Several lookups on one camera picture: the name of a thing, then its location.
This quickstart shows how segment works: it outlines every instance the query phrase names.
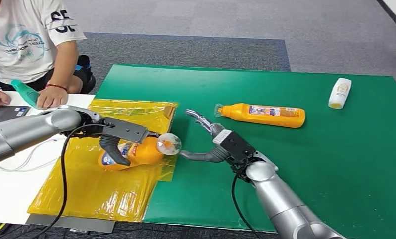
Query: clear bottle cap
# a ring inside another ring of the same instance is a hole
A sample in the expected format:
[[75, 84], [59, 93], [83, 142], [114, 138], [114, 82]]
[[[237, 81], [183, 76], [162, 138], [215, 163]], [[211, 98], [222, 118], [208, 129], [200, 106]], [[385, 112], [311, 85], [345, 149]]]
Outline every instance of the clear bottle cap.
[[221, 110], [223, 109], [222, 104], [215, 104], [215, 108], [214, 108], [214, 116], [216, 117], [220, 117], [221, 116]]
[[162, 134], [157, 140], [157, 149], [164, 155], [178, 154], [181, 148], [181, 140], [172, 133]]

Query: white t-shirt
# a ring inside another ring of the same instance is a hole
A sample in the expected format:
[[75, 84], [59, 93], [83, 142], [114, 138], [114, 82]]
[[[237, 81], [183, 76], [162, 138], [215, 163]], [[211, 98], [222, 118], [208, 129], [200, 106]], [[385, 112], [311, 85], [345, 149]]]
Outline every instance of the white t-shirt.
[[33, 82], [54, 67], [62, 42], [85, 39], [61, 0], [2, 0], [0, 81]]

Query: white bottle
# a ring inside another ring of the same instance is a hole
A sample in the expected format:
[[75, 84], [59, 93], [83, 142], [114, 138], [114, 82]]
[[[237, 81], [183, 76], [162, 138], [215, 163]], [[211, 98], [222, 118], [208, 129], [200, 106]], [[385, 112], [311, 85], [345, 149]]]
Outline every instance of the white bottle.
[[341, 109], [346, 102], [352, 81], [346, 78], [339, 78], [331, 91], [328, 106], [334, 109]]

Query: red bracelet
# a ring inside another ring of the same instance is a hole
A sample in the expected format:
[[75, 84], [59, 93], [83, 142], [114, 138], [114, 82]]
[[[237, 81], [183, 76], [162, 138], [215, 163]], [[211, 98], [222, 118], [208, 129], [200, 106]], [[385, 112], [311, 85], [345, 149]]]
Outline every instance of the red bracelet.
[[66, 87], [63, 87], [63, 86], [59, 86], [59, 85], [55, 85], [55, 84], [47, 84], [47, 85], [46, 85], [46, 87], [49, 87], [49, 86], [59, 87], [60, 89], [63, 89], [63, 90], [65, 90], [66, 92], [68, 92], [68, 89], [66, 89]]

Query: green spray bottle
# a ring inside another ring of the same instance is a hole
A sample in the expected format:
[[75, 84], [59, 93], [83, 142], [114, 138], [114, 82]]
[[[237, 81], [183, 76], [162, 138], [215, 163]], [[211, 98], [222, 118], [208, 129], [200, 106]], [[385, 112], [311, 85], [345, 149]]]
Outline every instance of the green spray bottle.
[[16, 91], [22, 96], [22, 98], [32, 107], [39, 109], [37, 107], [37, 99], [40, 93], [35, 89], [27, 86], [20, 80], [12, 80], [10, 84], [15, 88]]

